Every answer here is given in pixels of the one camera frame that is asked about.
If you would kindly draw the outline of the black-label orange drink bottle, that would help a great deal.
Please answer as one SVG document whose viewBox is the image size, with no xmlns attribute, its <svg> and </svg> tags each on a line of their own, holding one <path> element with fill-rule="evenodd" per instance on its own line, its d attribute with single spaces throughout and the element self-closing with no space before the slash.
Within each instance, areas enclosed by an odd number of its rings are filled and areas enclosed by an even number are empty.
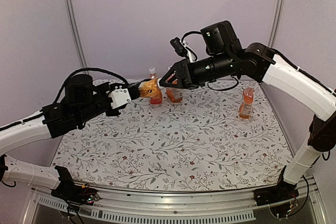
<svg viewBox="0 0 336 224">
<path fill-rule="evenodd" d="M 150 80 L 141 83 L 141 85 L 139 86 L 141 98 L 150 98 L 152 96 L 157 95 L 161 91 L 159 88 L 151 87 Z"/>
</svg>

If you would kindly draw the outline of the wide orange tea bottle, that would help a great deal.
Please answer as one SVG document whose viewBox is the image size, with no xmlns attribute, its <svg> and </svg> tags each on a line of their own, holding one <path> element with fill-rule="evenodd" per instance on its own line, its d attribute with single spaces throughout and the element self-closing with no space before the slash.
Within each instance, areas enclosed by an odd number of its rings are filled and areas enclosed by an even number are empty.
<svg viewBox="0 0 336 224">
<path fill-rule="evenodd" d="M 242 119 L 250 119 L 253 101 L 254 101 L 254 92 L 255 92 L 255 83 L 250 82 L 247 87 L 243 89 L 243 101 L 239 107 L 238 115 Z"/>
</svg>

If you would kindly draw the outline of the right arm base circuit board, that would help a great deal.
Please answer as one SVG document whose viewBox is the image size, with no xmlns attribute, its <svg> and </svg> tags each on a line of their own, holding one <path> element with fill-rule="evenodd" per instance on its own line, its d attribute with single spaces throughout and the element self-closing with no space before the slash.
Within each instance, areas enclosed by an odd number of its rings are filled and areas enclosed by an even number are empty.
<svg viewBox="0 0 336 224">
<path fill-rule="evenodd" d="M 269 207 L 270 213 L 277 219 L 288 218 L 293 209 L 298 207 L 298 199 L 293 197 L 285 203 L 277 203 Z"/>
</svg>

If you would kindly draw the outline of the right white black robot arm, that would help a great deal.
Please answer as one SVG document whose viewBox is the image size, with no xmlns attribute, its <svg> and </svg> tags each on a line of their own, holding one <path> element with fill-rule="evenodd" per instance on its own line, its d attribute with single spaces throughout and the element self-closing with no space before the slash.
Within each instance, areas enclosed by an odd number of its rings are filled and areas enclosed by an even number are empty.
<svg viewBox="0 0 336 224">
<path fill-rule="evenodd" d="M 208 82 L 247 76 L 292 98 L 313 114 L 308 134 L 293 159 L 280 172 L 275 185 L 254 191 L 257 205 L 295 198 L 297 184 L 326 152 L 335 147 L 335 91 L 295 66 L 277 49 L 254 42 L 243 48 L 229 21 L 199 31 L 207 58 L 191 61 L 182 41 L 171 45 L 182 57 L 159 79 L 161 87 L 197 89 Z"/>
</svg>

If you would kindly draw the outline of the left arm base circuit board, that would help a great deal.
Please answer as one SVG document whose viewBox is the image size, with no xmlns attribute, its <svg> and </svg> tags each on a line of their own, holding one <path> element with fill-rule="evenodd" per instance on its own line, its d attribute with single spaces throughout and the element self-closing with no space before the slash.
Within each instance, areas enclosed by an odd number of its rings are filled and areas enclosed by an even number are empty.
<svg viewBox="0 0 336 224">
<path fill-rule="evenodd" d="M 98 191 L 92 188 L 89 183 L 74 184 L 66 194 L 66 202 L 75 205 L 93 205 L 99 199 Z"/>
</svg>

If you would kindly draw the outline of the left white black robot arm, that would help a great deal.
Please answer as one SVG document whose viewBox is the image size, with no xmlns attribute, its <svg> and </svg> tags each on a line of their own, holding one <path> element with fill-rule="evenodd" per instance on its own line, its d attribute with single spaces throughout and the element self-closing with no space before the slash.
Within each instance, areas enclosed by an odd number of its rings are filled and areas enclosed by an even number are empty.
<svg viewBox="0 0 336 224">
<path fill-rule="evenodd" d="M 7 152 L 32 142 L 57 138 L 81 130 L 91 119 L 106 114 L 118 116 L 120 110 L 141 96 L 144 82 L 93 84 L 92 76 L 76 74 L 68 78 L 61 102 L 43 107 L 28 118 L 1 128 L 1 182 L 23 182 L 46 187 L 51 195 L 65 201 L 84 202 L 96 190 L 75 184 L 62 166 L 45 167 L 19 161 Z"/>
</svg>

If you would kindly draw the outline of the slim red-label tea bottle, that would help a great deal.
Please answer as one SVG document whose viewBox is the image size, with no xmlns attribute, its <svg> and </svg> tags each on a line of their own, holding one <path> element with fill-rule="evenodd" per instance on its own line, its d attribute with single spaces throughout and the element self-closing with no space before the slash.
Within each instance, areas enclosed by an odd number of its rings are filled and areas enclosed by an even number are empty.
<svg viewBox="0 0 336 224">
<path fill-rule="evenodd" d="M 149 78 L 154 79 L 157 77 L 156 69 L 154 67 L 149 68 Z M 162 103 L 162 93 L 161 91 L 155 95 L 150 97 L 150 104 L 151 105 L 159 105 Z"/>
</svg>

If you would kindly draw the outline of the orange grey-label tea bottle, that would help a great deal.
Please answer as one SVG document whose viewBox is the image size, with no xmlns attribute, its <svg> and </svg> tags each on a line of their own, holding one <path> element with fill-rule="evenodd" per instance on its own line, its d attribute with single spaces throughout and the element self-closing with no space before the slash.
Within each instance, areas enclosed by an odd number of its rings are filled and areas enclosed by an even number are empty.
<svg viewBox="0 0 336 224">
<path fill-rule="evenodd" d="M 166 95 L 173 103 L 179 103 L 183 100 L 182 90 L 176 88 L 166 88 Z"/>
</svg>

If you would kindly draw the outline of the floral patterned table mat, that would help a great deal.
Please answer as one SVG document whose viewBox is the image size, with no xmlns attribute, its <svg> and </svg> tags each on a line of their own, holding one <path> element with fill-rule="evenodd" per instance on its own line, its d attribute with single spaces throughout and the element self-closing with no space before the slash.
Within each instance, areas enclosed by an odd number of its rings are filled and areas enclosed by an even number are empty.
<svg viewBox="0 0 336 224">
<path fill-rule="evenodd" d="M 67 168 L 77 181 L 132 189 L 272 185 L 292 153 L 259 85 L 251 117 L 239 117 L 248 84 L 224 79 L 183 91 L 179 103 L 137 99 L 119 116 L 100 115 L 63 136 L 51 164 Z"/>
</svg>

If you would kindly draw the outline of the left aluminium frame post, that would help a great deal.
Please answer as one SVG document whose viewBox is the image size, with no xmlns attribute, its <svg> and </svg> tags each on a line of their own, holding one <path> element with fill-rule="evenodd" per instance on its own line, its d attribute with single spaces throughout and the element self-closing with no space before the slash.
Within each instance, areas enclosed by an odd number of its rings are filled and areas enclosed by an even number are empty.
<svg viewBox="0 0 336 224">
<path fill-rule="evenodd" d="M 85 58 L 85 53 L 83 51 L 81 38 L 77 26 L 76 16 L 75 16 L 75 9 L 72 0 L 64 0 L 65 1 L 65 7 L 66 7 L 66 13 L 68 16 L 70 31 L 73 38 L 73 43 L 75 46 L 75 50 L 77 53 L 78 61 L 81 68 L 88 68 L 88 64 Z"/>
</svg>

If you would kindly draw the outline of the aluminium frame post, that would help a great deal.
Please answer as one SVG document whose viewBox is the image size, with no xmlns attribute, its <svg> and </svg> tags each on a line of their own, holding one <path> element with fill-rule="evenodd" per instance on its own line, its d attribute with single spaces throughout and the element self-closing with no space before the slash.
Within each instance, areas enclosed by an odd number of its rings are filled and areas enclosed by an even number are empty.
<svg viewBox="0 0 336 224">
<path fill-rule="evenodd" d="M 65 7 L 66 7 L 66 13 L 68 16 L 70 31 L 73 38 L 73 43 L 75 46 L 75 50 L 77 53 L 78 61 L 81 68 L 88 68 L 88 64 L 85 58 L 85 53 L 83 51 L 81 38 L 77 26 L 76 16 L 75 16 L 75 9 L 72 0 L 64 0 L 65 1 Z"/>
<path fill-rule="evenodd" d="M 285 4 L 285 0 L 276 0 L 274 17 L 273 17 L 270 35 L 269 35 L 269 39 L 267 43 L 268 47 L 273 48 L 276 44 L 276 39 L 277 39 L 277 34 L 280 28 L 280 22 L 281 22 L 281 16 L 282 16 L 284 4 Z"/>
</svg>

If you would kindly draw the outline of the right aluminium frame post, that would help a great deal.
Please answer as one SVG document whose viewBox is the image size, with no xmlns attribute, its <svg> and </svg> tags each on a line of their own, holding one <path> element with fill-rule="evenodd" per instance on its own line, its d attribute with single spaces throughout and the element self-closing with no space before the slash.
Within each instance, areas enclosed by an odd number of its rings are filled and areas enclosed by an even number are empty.
<svg viewBox="0 0 336 224">
<path fill-rule="evenodd" d="M 282 16 L 284 4 L 285 4 L 285 0 L 276 0 L 274 17 L 273 17 L 270 35 L 269 35 L 269 39 L 267 43 L 268 47 L 273 48 L 276 44 L 276 39 L 277 39 L 277 34 L 280 28 L 280 22 L 281 22 L 281 16 Z"/>
</svg>

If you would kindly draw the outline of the front aluminium rail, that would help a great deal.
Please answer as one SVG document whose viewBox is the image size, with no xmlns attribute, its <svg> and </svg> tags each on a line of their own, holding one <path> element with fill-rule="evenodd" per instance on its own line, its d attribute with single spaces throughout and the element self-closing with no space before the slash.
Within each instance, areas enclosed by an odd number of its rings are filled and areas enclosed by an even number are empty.
<svg viewBox="0 0 336 224">
<path fill-rule="evenodd" d="M 23 223 L 328 223 L 313 176 L 298 185 L 298 207 L 288 218 L 257 204 L 253 188 L 200 192 L 136 190 L 95 186 L 100 197 L 78 212 L 43 188 L 30 193 Z"/>
</svg>

